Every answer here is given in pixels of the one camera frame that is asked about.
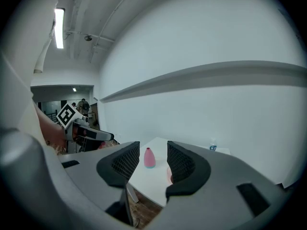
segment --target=fluorescent light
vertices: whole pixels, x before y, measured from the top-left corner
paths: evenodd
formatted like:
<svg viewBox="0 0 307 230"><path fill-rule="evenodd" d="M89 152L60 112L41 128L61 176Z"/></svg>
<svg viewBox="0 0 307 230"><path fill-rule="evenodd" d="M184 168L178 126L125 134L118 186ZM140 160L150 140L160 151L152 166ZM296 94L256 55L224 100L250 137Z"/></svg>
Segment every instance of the fluorescent light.
<svg viewBox="0 0 307 230"><path fill-rule="evenodd" d="M55 9L56 14L56 26L54 27L54 32L56 34L57 48L64 48L63 45L63 22L64 22L64 10Z"/></svg>

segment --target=mesh pad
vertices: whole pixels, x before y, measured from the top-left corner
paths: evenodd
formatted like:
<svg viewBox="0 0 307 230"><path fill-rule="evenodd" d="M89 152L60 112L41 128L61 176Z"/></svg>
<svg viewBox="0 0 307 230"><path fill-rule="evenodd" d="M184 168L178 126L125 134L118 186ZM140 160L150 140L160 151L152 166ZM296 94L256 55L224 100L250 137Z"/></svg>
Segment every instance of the mesh pad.
<svg viewBox="0 0 307 230"><path fill-rule="evenodd" d="M138 166L139 156L140 142L135 141L101 159L96 170L109 186L124 188Z"/></svg>
<svg viewBox="0 0 307 230"><path fill-rule="evenodd" d="M135 146L124 152L119 157L115 158L112 163L112 168L120 175L129 180L139 163L140 146Z"/></svg>
<svg viewBox="0 0 307 230"><path fill-rule="evenodd" d="M171 168L174 183L186 179L195 170L193 159L171 145L167 146L167 162Z"/></svg>
<svg viewBox="0 0 307 230"><path fill-rule="evenodd" d="M166 189L170 196L191 195L209 179L211 168L200 155L172 142L167 142L167 163L172 171L174 184Z"/></svg>

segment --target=water bottle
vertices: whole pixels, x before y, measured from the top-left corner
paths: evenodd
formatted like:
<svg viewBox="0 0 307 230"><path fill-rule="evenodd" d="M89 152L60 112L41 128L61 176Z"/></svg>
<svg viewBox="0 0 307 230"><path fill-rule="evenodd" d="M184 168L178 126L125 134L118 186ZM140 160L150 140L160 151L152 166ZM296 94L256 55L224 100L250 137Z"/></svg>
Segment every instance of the water bottle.
<svg viewBox="0 0 307 230"><path fill-rule="evenodd" d="M215 151L216 150L216 139L211 138L209 150L211 150L211 151Z"/></svg>

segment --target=ceiling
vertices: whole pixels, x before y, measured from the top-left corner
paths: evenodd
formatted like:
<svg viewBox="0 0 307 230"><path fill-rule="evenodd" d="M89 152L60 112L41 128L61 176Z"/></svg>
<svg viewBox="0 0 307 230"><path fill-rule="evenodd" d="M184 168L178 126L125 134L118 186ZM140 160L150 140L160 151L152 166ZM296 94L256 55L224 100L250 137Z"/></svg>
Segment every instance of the ceiling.
<svg viewBox="0 0 307 230"><path fill-rule="evenodd" d="M56 48L54 38L49 51L99 65L120 33L155 1L157 0L59 0L57 7L65 9L64 50ZM93 35L92 40L86 41L86 35Z"/></svg>

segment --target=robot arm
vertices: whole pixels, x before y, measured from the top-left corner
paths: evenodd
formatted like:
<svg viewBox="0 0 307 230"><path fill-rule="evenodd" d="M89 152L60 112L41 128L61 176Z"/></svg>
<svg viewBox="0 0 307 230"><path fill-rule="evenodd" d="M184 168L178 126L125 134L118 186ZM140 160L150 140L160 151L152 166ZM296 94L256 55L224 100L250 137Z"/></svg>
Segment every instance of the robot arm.
<svg viewBox="0 0 307 230"><path fill-rule="evenodd" d="M65 129L68 153L95 150L102 141L109 141L114 138L111 133L90 128L88 117L77 112L69 103L59 111L57 119ZM78 128L76 138L73 136L74 127Z"/></svg>

